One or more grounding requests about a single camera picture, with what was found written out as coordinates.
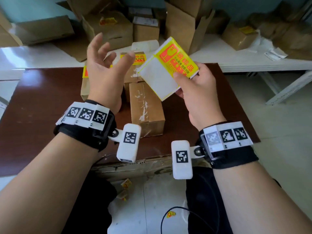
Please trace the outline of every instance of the blue wall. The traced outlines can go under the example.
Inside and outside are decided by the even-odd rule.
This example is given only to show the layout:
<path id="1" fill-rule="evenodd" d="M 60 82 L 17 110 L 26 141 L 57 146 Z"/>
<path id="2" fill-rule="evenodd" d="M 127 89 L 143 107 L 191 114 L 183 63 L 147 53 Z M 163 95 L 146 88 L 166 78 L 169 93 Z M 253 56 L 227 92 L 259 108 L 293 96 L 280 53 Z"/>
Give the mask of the blue wall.
<path id="1" fill-rule="evenodd" d="M 68 15 L 71 11 L 56 5 L 63 0 L 0 0 L 0 7 L 11 22 L 30 21 Z M 127 6 L 161 7 L 163 0 L 123 0 Z M 246 18 L 252 12 L 268 12 L 273 10 L 281 0 L 215 0 L 214 8 L 225 10 L 233 20 Z M 300 7 L 305 0 L 286 0 L 294 7 Z"/>

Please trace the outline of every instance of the wooden table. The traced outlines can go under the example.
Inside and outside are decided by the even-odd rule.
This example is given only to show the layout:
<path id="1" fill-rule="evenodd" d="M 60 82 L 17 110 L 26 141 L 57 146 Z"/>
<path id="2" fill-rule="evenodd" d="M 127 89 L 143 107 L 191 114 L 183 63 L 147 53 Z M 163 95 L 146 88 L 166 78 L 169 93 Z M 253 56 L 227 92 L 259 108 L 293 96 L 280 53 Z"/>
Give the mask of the wooden table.
<path id="1" fill-rule="evenodd" d="M 221 110 L 231 121 L 242 121 L 254 143 L 260 142 L 218 64 L 208 64 L 216 77 Z M 73 101 L 82 101 L 82 68 L 26 70 L 18 83 L 0 122 L 0 176 L 19 173 L 54 137 L 55 122 Z M 171 154 L 173 140 L 188 140 L 191 145 L 198 131 L 191 125 L 183 99 L 172 95 L 163 102 L 164 134 L 140 139 L 137 160 Z M 123 102 L 116 114 L 117 127 L 131 123 L 130 104 Z M 112 141 L 100 155 L 115 154 Z M 109 156 L 105 163 L 117 162 Z"/>

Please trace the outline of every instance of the person's leg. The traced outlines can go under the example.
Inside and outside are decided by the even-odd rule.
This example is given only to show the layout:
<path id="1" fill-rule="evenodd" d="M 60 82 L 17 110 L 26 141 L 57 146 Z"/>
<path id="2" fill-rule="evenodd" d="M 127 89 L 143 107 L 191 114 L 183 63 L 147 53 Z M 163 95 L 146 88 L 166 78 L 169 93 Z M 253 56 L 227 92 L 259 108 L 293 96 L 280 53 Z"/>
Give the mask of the person's leg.
<path id="1" fill-rule="evenodd" d="M 107 233 L 112 222 L 108 205 L 116 196 L 116 189 L 111 183 L 89 172 L 62 234 Z"/>
<path id="2" fill-rule="evenodd" d="M 233 234 L 222 197 L 211 168 L 193 167 L 193 178 L 186 180 L 189 210 L 203 218 L 213 231 L 197 216 L 189 214 L 189 234 Z"/>

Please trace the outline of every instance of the person's right arm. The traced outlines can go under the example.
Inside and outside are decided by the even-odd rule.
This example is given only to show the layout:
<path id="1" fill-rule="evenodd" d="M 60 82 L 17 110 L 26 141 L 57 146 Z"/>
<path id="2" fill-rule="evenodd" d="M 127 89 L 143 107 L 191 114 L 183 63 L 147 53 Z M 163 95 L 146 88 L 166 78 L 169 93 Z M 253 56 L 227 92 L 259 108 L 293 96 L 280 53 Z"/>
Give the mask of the person's right arm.
<path id="1" fill-rule="evenodd" d="M 191 123 L 200 131 L 224 122 L 216 80 L 202 63 L 192 80 L 175 73 Z M 234 234 L 312 233 L 311 220 L 280 188 L 259 162 L 213 169 Z"/>

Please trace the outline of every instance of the forearm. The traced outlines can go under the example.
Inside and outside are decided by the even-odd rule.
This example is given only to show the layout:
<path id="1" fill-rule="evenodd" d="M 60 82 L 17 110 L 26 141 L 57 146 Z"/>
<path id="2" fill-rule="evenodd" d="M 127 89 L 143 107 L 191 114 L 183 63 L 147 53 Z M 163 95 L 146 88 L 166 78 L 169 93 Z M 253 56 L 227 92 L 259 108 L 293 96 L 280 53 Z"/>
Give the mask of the forearm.
<path id="1" fill-rule="evenodd" d="M 0 233 L 60 233 L 96 154 L 59 133 L 0 192 Z"/>
<path id="2" fill-rule="evenodd" d="M 234 234 L 312 233 L 310 219 L 258 162 L 213 173 Z"/>

